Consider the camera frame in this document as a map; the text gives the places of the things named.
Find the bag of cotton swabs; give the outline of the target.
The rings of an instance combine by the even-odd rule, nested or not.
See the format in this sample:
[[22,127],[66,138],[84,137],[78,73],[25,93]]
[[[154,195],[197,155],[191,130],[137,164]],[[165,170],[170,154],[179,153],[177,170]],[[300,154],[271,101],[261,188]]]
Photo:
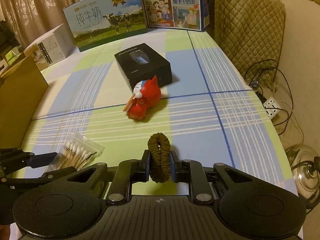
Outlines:
[[70,133],[57,156],[49,164],[47,171],[74,167],[77,171],[89,166],[93,160],[100,157],[104,146],[79,133]]

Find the red doraemon plush toy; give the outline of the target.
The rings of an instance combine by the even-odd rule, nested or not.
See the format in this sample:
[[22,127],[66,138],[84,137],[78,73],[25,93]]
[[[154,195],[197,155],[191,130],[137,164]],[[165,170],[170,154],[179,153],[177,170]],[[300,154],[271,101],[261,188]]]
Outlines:
[[123,111],[134,120],[143,120],[148,109],[155,107],[161,99],[161,89],[157,76],[152,79],[139,81],[133,88],[133,93]]

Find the black shaver box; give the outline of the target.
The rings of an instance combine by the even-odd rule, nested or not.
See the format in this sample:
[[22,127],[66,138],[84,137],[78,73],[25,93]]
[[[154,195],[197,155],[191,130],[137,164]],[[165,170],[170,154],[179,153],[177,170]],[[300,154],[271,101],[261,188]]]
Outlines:
[[131,89],[140,81],[157,77],[159,87],[172,83],[171,65],[146,43],[125,49],[114,55],[119,70]]

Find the brown cardboard box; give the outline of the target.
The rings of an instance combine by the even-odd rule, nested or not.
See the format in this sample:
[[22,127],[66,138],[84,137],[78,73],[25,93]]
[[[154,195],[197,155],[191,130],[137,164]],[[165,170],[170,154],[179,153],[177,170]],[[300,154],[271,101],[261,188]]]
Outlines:
[[20,147],[48,83],[32,57],[1,76],[1,148]]

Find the plaid bed sheet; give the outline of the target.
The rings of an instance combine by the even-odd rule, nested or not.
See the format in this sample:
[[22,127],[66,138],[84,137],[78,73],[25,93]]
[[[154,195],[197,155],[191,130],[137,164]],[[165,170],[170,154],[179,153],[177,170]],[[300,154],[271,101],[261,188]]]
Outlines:
[[[142,121],[123,111],[132,94],[116,53],[146,43],[171,65],[172,83]],[[116,166],[139,159],[149,137],[164,133],[181,159],[222,162],[296,192],[289,162],[271,120],[236,68],[207,34],[154,29],[79,52],[42,72],[49,88],[22,148],[58,151],[77,132],[103,146],[97,161]]]

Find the white power strip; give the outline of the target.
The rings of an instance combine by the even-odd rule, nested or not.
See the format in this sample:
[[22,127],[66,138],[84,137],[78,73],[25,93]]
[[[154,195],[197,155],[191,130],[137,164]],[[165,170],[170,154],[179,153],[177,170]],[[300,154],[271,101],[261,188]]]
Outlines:
[[276,100],[271,96],[264,103],[264,108],[270,120],[272,120],[280,111],[281,107]]

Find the steel pot with lid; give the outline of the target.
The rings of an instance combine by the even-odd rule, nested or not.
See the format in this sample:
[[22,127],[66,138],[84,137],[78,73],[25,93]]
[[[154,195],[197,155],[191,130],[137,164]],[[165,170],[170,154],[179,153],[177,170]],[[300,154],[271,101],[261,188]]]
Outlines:
[[285,150],[298,195],[312,210],[319,204],[319,154],[310,146],[293,145]]

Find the white printed box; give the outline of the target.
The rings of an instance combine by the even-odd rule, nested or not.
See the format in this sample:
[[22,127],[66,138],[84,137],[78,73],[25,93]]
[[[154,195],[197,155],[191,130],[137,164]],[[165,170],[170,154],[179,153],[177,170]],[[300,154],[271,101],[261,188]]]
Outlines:
[[63,23],[34,40],[24,54],[32,57],[39,70],[44,70],[67,58],[74,46],[69,28]]

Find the green milk carton box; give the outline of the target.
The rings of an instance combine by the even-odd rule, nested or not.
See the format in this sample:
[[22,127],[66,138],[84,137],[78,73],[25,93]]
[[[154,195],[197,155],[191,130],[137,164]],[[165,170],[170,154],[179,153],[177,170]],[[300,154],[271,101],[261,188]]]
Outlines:
[[80,0],[63,13],[80,51],[148,30],[142,0]]

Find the quilted beige cover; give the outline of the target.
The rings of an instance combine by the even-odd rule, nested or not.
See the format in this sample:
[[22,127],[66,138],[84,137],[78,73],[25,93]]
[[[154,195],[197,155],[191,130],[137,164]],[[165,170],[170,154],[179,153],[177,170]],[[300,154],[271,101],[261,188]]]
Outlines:
[[214,0],[213,39],[245,81],[270,86],[285,27],[281,0]]

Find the blue cartoon milk box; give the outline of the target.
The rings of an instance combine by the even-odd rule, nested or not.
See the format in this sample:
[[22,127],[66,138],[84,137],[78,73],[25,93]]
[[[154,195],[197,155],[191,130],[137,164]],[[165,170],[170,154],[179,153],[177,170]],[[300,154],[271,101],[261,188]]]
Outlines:
[[143,0],[150,28],[204,31],[209,25],[208,0]]

